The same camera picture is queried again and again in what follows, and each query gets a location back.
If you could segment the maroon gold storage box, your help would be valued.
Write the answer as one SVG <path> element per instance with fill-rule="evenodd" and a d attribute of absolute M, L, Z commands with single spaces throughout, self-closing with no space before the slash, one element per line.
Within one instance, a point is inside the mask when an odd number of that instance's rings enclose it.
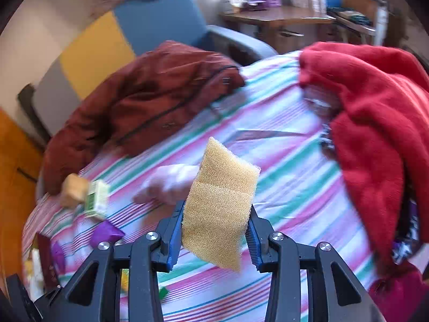
<path fill-rule="evenodd" d="M 33 301 L 60 288 L 60 276 L 65 274 L 65 254 L 59 242 L 37 233 L 24 261 L 24 271 L 29 297 Z"/>

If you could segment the maroon jacket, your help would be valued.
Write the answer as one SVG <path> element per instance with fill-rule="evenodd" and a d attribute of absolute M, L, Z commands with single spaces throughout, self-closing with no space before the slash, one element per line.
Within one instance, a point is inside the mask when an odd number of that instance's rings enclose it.
<path fill-rule="evenodd" d="M 111 74 L 71 114 L 44 155 L 44 189 L 61 191 L 106 143 L 137 156 L 244 85 L 230 58 L 166 41 Z"/>

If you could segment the grey yellow blue chair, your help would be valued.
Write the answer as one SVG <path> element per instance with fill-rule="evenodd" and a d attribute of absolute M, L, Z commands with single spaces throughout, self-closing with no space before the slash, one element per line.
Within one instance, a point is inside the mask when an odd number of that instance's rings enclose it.
<path fill-rule="evenodd" d="M 254 37 L 208 25 L 195 0 L 126 0 L 86 27 L 18 102 L 43 143 L 110 74 L 166 40 L 228 54 L 235 47 L 252 63 L 276 50 Z"/>

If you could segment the red fleece garment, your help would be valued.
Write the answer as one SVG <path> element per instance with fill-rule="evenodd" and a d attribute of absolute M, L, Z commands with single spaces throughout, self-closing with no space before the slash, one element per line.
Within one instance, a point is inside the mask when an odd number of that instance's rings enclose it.
<path fill-rule="evenodd" d="M 299 56 L 299 84 L 334 94 L 331 121 L 347 192 L 379 263 L 391 250 L 406 185 L 428 241 L 428 74 L 402 49 L 318 42 Z"/>

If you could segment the yellow sponge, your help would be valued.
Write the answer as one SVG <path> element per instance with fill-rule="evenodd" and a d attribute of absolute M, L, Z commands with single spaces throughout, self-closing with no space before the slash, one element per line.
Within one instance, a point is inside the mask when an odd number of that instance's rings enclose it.
<path fill-rule="evenodd" d="M 79 204 L 83 204 L 87 197 L 90 182 L 89 180 L 70 174 L 62 183 L 60 192 L 60 204 L 65 208 L 76 208 Z"/>
<path fill-rule="evenodd" d="M 183 246 L 205 262 L 239 272 L 259 175 L 258 166 L 209 138 L 183 209 Z"/>

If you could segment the pink rolled sock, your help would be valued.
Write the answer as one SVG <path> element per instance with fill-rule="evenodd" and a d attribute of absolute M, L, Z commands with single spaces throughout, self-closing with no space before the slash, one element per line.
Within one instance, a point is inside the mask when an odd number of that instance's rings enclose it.
<path fill-rule="evenodd" d="M 158 201 L 171 205 L 185 201 L 198 171 L 199 166 L 186 164 L 160 166 L 143 181 L 132 200 L 136 204 Z"/>

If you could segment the wooden desk with clutter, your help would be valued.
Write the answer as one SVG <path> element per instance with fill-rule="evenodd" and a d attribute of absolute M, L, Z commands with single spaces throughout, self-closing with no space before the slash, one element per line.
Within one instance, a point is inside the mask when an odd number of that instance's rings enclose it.
<path fill-rule="evenodd" d="M 381 46 L 385 40 L 388 11 L 385 5 L 375 0 L 339 0 L 339 6 L 354 9 L 372 21 L 371 26 L 356 25 L 344 17 L 308 8 L 281 6 L 259 11 L 241 11 L 234 14 L 221 13 L 225 24 L 238 31 L 242 25 L 257 28 L 256 36 L 273 47 L 278 53 L 289 52 L 303 47 L 305 33 L 296 33 L 294 28 L 311 26 L 316 30 L 316 39 L 327 40 L 328 25 L 333 25 L 342 42 L 348 42 L 348 34 L 353 33 L 362 44 Z"/>

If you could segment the striped pink green tablecloth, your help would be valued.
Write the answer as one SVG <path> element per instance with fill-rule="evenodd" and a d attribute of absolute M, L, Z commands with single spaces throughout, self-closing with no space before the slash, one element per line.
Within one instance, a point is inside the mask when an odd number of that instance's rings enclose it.
<path fill-rule="evenodd" d="M 260 168 L 254 208 L 276 231 L 297 243 L 327 241 L 365 287 L 377 278 L 369 242 L 339 166 L 321 150 L 321 121 L 298 85 L 299 52 L 243 68 L 243 88 L 213 103 L 177 134 L 134 158 L 107 149 L 82 177 L 110 187 L 108 220 L 132 242 L 169 216 L 169 205 L 138 205 L 132 197 L 160 166 L 197 165 L 213 137 Z M 263 321 L 271 277 L 247 252 L 241 270 L 215 267 L 182 249 L 173 270 L 158 277 L 168 289 L 165 321 Z"/>

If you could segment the small green white box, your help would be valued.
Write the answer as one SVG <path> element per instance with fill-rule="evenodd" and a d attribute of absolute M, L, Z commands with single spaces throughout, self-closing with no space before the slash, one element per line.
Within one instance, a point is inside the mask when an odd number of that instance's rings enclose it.
<path fill-rule="evenodd" d="M 84 214 L 98 220 L 107 217 L 110 186 L 103 180 L 95 180 L 90 183 L 84 204 Z"/>

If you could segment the purple snack pouch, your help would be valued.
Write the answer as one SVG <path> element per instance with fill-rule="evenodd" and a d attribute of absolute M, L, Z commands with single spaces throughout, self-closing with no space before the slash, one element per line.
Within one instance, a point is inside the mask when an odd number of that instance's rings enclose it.
<path fill-rule="evenodd" d="M 104 220 L 95 228 L 90 238 L 90 246 L 92 248 L 96 248 L 99 243 L 105 241 L 108 243 L 115 244 L 116 242 L 123 239 L 124 236 L 124 231 L 117 228 L 108 220 Z"/>

